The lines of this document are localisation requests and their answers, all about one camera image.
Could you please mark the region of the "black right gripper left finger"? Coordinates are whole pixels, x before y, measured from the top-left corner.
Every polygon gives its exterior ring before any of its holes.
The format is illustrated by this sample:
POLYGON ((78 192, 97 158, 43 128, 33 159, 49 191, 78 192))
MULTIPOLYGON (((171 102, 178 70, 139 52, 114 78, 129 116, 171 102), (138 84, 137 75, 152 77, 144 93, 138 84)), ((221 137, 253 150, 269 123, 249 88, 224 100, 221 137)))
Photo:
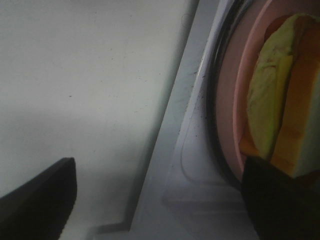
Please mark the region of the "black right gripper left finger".
POLYGON ((2 240, 57 240, 77 198, 76 162, 62 158, 0 199, 2 240))

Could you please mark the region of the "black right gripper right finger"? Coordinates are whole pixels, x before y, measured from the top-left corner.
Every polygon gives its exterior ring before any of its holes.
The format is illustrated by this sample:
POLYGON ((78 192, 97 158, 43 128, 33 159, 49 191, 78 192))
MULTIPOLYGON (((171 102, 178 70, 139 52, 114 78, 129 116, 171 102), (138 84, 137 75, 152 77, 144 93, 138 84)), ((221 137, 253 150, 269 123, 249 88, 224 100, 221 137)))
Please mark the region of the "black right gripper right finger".
POLYGON ((248 157, 241 195, 261 240, 320 238, 320 172, 292 178, 259 157, 248 157))

